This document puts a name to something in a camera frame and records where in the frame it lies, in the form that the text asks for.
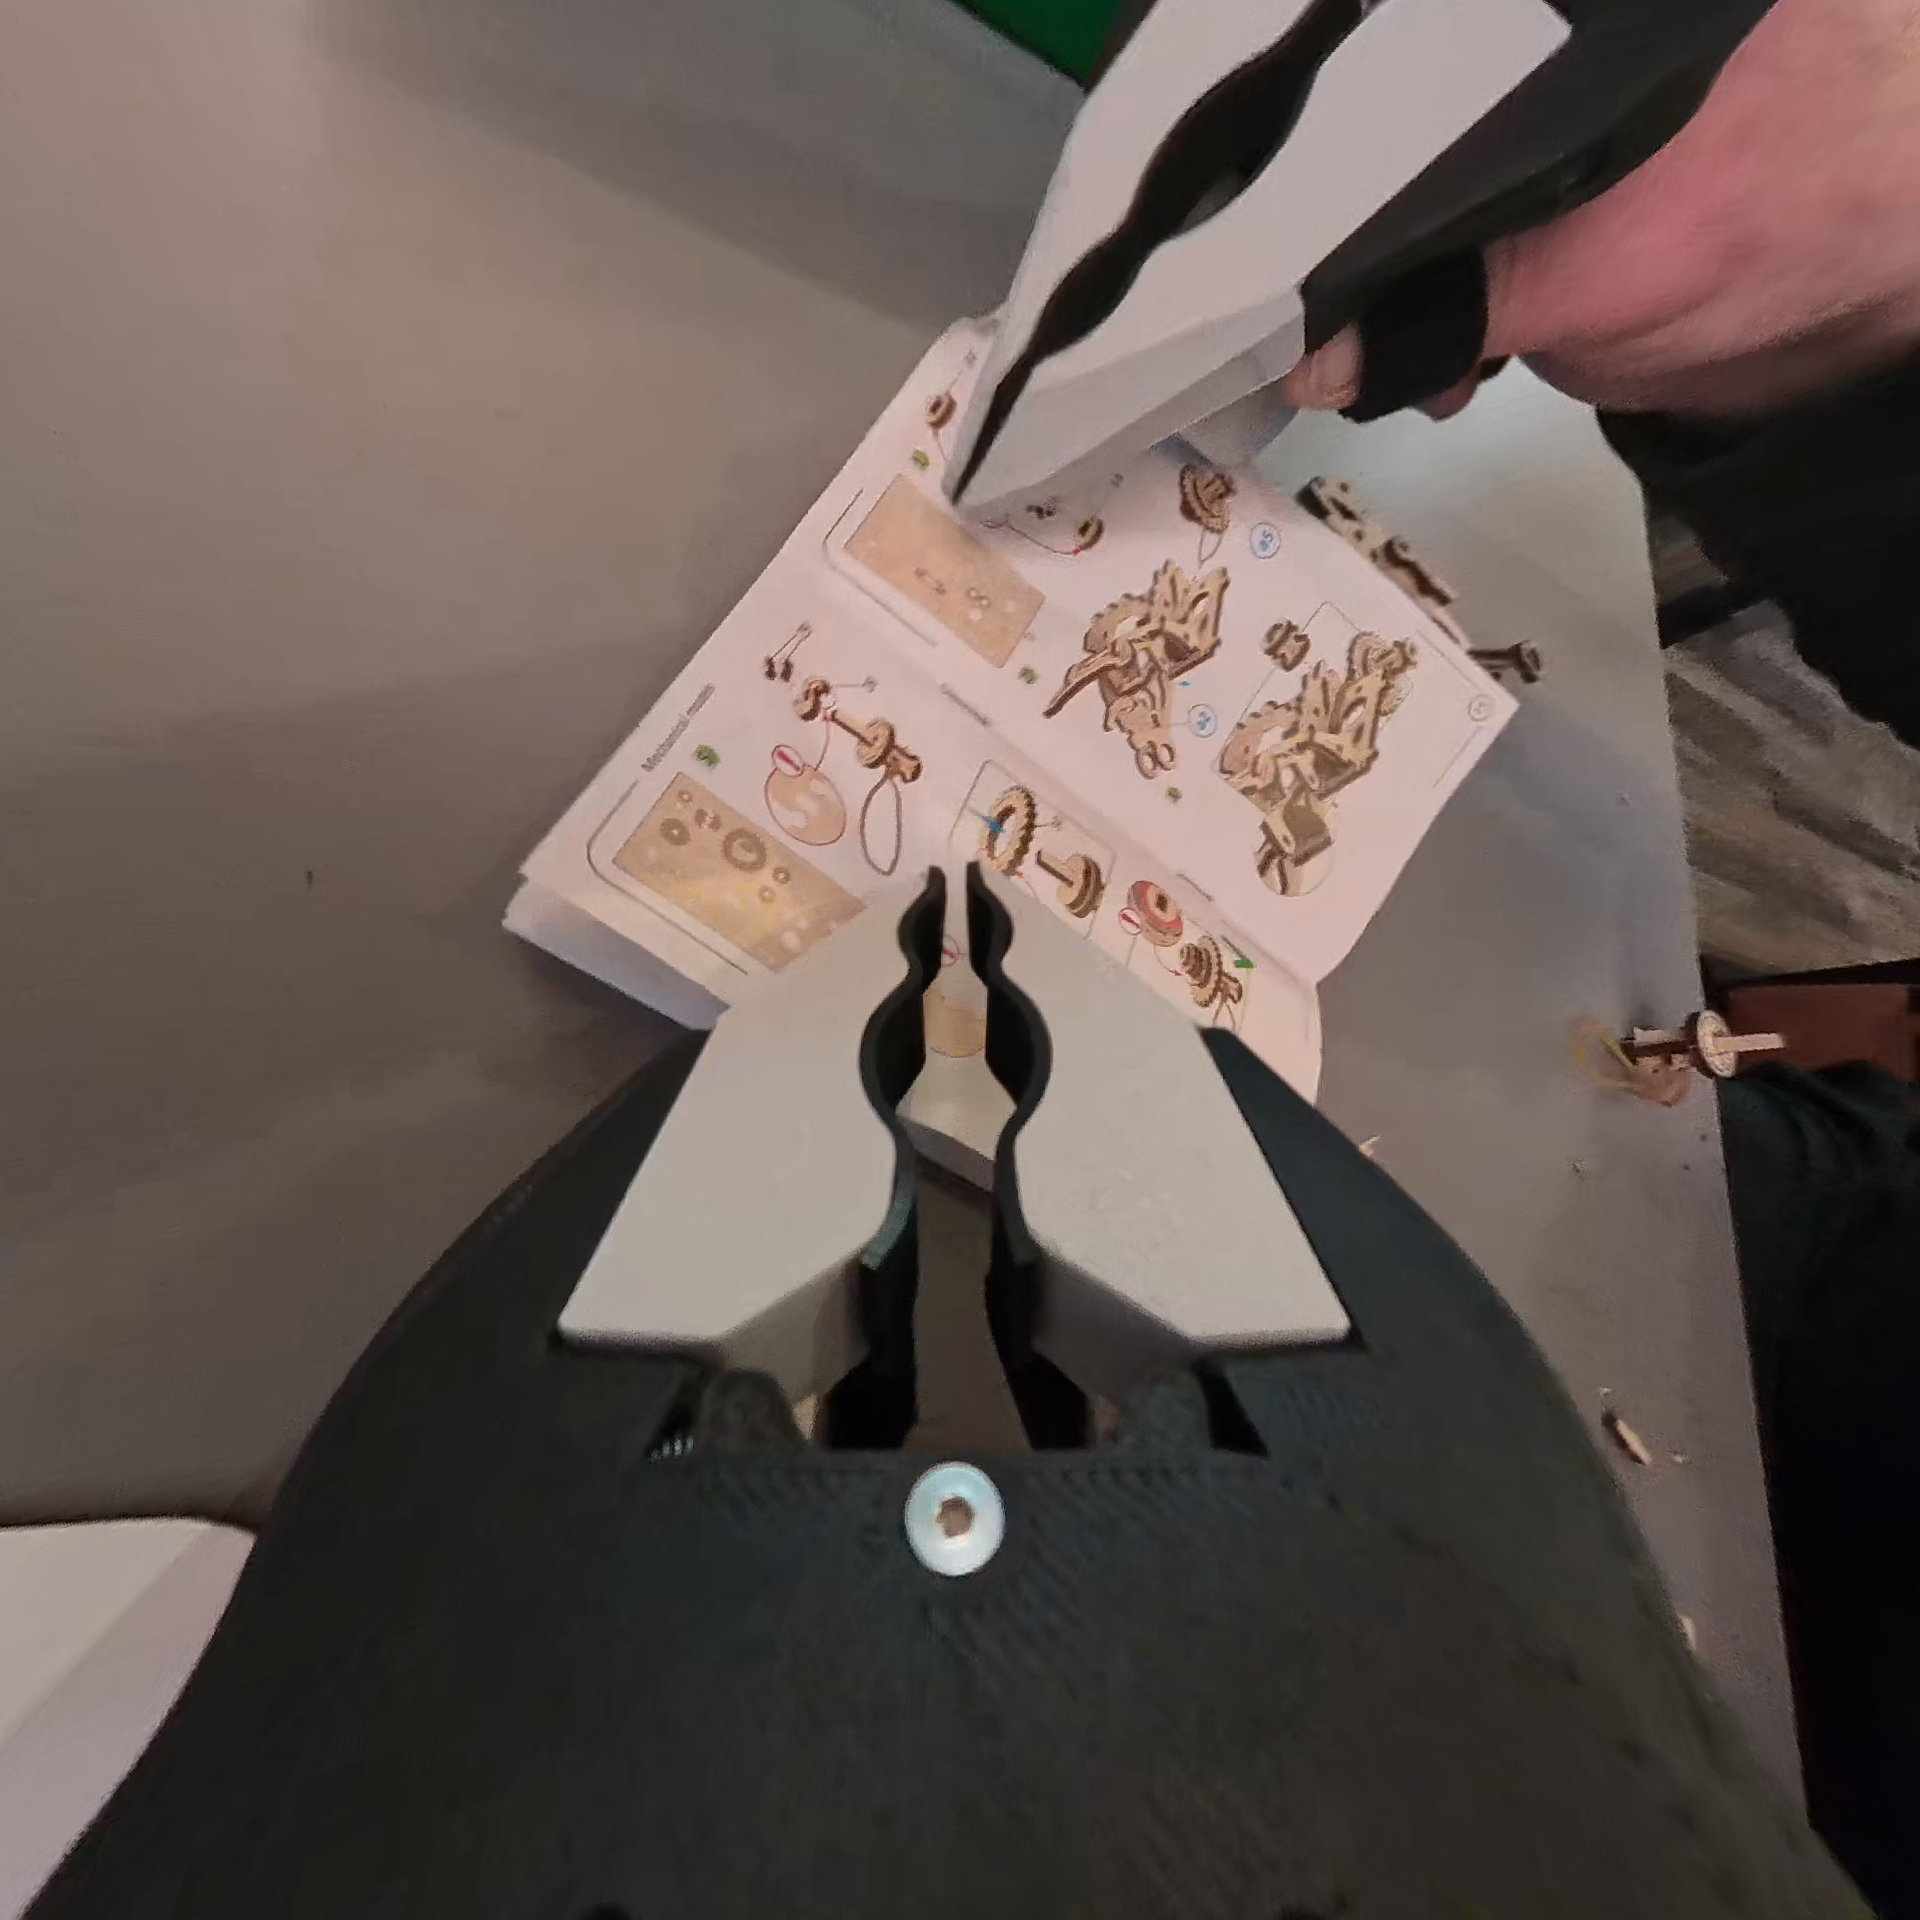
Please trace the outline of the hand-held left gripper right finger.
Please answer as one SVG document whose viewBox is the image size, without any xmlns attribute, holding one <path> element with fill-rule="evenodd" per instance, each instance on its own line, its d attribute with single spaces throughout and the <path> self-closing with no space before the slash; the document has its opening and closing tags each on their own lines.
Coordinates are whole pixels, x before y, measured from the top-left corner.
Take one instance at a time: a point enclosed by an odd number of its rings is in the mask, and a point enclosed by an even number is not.
<svg viewBox="0 0 1920 1920">
<path fill-rule="evenodd" d="M 1168 1371 L 1351 1336 L 1219 1043 L 988 867 L 967 870 L 992 1157 L 988 1317 L 1032 1447 Z"/>
</svg>

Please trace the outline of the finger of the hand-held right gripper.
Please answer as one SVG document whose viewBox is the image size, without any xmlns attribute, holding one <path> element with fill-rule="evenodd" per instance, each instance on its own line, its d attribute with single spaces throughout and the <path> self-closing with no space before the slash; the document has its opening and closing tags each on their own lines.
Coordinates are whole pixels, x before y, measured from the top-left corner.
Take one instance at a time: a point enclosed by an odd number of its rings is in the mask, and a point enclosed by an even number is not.
<svg viewBox="0 0 1920 1920">
<path fill-rule="evenodd" d="M 1255 277 L 1285 281 L 1299 320 L 1268 350 L 1236 355 L 1229 405 L 1273 386 L 1306 338 L 1303 277 L 1365 219 L 1403 191 L 1474 119 L 1506 98 L 1571 27 L 1550 5 L 1357 5 L 1360 32 L 1324 65 L 1297 130 L 1268 172 L 1225 215 L 1201 225 L 1198 260 L 1207 277 L 1185 277 L 1185 313 L 1252 308 Z M 1124 464 L 1133 448 L 1102 464 Z M 1102 470 L 1075 468 L 1050 489 Z M 958 497 L 962 517 L 995 517 L 1023 497 Z"/>
<path fill-rule="evenodd" d="M 1041 494 L 1229 405 L 1299 320 L 1285 281 L 1185 313 L 1201 225 L 1268 172 L 1357 5 L 1149 5 L 1080 105 L 955 427 L 948 497 Z"/>
</svg>

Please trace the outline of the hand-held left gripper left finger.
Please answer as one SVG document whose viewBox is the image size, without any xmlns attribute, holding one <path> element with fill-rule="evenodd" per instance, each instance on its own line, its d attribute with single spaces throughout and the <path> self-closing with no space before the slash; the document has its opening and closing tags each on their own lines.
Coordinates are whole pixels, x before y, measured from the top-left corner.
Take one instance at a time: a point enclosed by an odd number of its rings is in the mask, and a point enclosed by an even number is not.
<svg viewBox="0 0 1920 1920">
<path fill-rule="evenodd" d="M 919 1152 L 948 876 L 887 887 L 719 1017 L 559 1331 L 757 1371 L 820 1401 L 834 1447 L 919 1425 Z"/>
</svg>

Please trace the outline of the white instruction booklet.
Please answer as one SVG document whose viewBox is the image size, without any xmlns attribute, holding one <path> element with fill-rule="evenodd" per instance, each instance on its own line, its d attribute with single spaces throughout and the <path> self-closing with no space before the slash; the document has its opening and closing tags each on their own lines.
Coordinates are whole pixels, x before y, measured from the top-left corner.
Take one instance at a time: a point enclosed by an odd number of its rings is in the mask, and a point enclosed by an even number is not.
<svg viewBox="0 0 1920 1920">
<path fill-rule="evenodd" d="M 850 464 L 524 862 L 505 929 L 683 1027 L 944 862 L 1321 1079 L 1350 957 L 1514 698 L 1259 468 L 1145 450 L 973 523 L 991 324 Z"/>
</svg>

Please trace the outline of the wooden wheel axle assembly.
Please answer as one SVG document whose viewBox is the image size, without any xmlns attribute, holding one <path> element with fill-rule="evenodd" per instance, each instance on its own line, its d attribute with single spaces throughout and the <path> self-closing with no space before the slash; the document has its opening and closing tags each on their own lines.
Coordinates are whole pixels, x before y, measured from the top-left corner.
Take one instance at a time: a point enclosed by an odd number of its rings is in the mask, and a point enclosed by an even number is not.
<svg viewBox="0 0 1920 1920">
<path fill-rule="evenodd" d="M 1739 1033 L 1716 1008 L 1699 1008 L 1665 1030 L 1613 1033 L 1596 1018 L 1569 1030 L 1571 1063 L 1600 1090 L 1616 1090 L 1651 1108 L 1675 1108 L 1693 1084 L 1723 1084 L 1751 1063 L 1786 1050 L 1780 1033 Z"/>
</svg>

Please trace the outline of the person's right hand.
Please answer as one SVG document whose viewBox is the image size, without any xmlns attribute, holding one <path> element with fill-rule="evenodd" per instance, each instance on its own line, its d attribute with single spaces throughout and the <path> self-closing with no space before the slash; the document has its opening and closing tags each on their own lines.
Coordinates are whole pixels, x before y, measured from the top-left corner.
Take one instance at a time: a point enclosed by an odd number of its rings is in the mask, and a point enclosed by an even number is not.
<svg viewBox="0 0 1920 1920">
<path fill-rule="evenodd" d="M 1917 5 L 1773 5 L 1671 140 L 1484 255 L 1484 359 L 1753 418 L 1917 355 Z"/>
</svg>

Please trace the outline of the green plastic bin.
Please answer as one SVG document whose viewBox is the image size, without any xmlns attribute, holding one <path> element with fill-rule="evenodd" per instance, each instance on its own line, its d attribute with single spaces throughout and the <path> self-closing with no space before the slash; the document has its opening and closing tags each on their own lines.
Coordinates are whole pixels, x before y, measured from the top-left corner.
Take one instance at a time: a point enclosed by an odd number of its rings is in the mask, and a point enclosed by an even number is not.
<svg viewBox="0 0 1920 1920">
<path fill-rule="evenodd" d="M 1149 5 L 958 5 L 1004 42 L 1089 91 Z"/>
</svg>

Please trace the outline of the wooden chassis assembly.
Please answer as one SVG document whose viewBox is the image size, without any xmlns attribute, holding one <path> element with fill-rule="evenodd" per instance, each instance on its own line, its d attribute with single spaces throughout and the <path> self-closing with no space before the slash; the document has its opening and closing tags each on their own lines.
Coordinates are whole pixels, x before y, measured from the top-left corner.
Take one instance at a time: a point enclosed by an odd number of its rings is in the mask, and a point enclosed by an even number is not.
<svg viewBox="0 0 1920 1920">
<path fill-rule="evenodd" d="M 1403 536 L 1394 536 L 1346 480 L 1313 477 L 1297 494 L 1297 504 L 1402 588 L 1484 673 L 1499 682 L 1543 682 L 1543 651 L 1528 639 L 1479 646 L 1458 616 L 1458 588 Z"/>
</svg>

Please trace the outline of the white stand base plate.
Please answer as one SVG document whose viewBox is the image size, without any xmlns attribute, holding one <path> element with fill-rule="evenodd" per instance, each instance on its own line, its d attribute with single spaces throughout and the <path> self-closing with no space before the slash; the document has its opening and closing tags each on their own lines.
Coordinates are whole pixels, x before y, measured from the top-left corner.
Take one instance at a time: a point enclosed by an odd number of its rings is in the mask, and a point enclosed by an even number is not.
<svg viewBox="0 0 1920 1920">
<path fill-rule="evenodd" d="M 5 1530 L 5 1918 L 152 1748 L 250 1556 L 193 1518 Z"/>
</svg>

